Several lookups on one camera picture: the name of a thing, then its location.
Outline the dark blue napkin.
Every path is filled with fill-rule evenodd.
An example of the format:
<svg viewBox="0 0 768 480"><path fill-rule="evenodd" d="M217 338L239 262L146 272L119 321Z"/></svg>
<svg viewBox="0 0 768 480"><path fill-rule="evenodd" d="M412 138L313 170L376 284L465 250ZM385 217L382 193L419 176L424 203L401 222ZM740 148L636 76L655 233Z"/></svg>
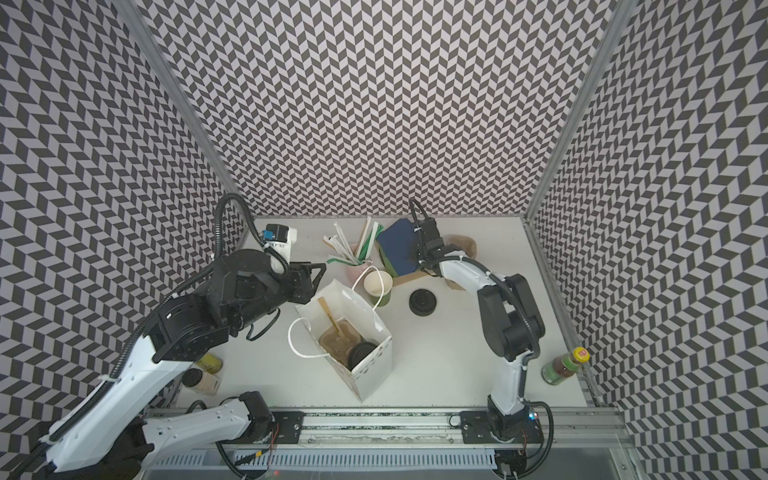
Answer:
<svg viewBox="0 0 768 480"><path fill-rule="evenodd" d="M392 277L409 275L418 269L418 235L410 220L395 221L377 236L376 244L380 259Z"/></svg>

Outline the pulp cup carrier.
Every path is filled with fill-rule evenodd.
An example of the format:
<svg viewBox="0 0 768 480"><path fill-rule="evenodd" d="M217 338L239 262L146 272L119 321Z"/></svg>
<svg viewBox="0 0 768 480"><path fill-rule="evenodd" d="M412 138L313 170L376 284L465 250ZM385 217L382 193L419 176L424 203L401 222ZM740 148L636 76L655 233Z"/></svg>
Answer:
<svg viewBox="0 0 768 480"><path fill-rule="evenodd" d="M355 327L348 322L341 322L339 323L339 326L348 337L347 340L340 338L334 328L331 327L320 336L319 344L335 360L347 367L347 356L349 351L357 343L363 341L363 338Z"/></svg>

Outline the black cup lid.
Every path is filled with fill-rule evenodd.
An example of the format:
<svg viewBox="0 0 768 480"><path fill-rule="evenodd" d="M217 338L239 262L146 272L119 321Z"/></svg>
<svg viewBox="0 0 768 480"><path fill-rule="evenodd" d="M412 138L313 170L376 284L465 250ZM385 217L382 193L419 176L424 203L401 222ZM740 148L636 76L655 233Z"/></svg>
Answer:
<svg viewBox="0 0 768 480"><path fill-rule="evenodd" d="M361 341L357 343L348 353L347 367L352 371L357 365L366 359L368 355L375 351L377 344L370 341Z"/></svg>

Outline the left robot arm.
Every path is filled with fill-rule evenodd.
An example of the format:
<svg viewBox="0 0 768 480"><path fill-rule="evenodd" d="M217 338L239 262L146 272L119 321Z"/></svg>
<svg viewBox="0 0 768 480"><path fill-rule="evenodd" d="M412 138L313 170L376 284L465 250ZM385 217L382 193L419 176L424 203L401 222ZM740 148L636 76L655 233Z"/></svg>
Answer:
<svg viewBox="0 0 768 480"><path fill-rule="evenodd" d="M160 422L141 417L150 401L223 345L285 303L307 304L325 263L293 262L290 229L259 231L246 200L228 193L214 213L214 252L136 327L110 373L50 425L10 473L19 479L133 479L155 462L209 442L268 434L272 413L258 392Z"/></svg>

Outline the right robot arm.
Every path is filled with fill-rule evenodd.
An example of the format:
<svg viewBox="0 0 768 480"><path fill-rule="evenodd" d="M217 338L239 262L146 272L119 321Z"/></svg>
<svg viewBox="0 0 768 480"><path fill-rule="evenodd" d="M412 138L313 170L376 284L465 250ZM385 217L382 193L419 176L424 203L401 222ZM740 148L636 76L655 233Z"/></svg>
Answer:
<svg viewBox="0 0 768 480"><path fill-rule="evenodd" d="M445 244L431 217L416 219L414 231L419 268L477 294L484 338L503 360L488 397L489 430L495 439L511 442L533 419L525 399L528 364L540 356L546 334L527 280L519 274L501 278L457 246Z"/></svg>

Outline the wooden stir stick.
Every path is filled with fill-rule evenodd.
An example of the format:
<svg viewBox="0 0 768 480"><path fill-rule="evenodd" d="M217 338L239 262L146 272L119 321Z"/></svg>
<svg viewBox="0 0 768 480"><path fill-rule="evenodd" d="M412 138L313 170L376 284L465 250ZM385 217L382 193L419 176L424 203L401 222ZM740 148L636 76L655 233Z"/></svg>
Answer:
<svg viewBox="0 0 768 480"><path fill-rule="evenodd" d="M341 329L339 324L336 322L336 320L333 318L332 311L331 311L327 301L325 300L325 298L324 297L319 297L318 298L318 303L320 304L320 306L322 307L324 313L326 314L326 316L328 317L329 321L331 322L331 325L333 326L333 328L336 331L337 335L340 338L342 338L344 340L347 340L348 337L346 336L344 331Z"/></svg>

